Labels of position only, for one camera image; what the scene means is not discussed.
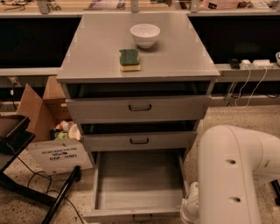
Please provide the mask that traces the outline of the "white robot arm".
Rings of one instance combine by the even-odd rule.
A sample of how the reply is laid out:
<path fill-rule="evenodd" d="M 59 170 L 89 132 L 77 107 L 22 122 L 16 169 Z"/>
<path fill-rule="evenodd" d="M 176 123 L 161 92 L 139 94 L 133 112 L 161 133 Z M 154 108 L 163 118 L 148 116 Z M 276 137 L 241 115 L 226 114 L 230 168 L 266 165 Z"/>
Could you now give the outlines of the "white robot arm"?
<path fill-rule="evenodd" d="M 262 224 L 255 184 L 280 175 L 280 139 L 230 125 L 214 126 L 198 148 L 198 180 L 182 201 L 184 224 Z"/>

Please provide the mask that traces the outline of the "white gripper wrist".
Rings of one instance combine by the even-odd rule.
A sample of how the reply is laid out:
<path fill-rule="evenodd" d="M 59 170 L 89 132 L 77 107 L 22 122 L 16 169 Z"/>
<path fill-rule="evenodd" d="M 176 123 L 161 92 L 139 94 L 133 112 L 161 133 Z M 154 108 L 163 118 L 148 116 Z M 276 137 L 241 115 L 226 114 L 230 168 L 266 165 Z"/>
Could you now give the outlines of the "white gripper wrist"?
<path fill-rule="evenodd" d="M 199 184 L 193 182 L 182 200 L 180 218 L 183 224 L 200 224 L 199 222 Z"/>

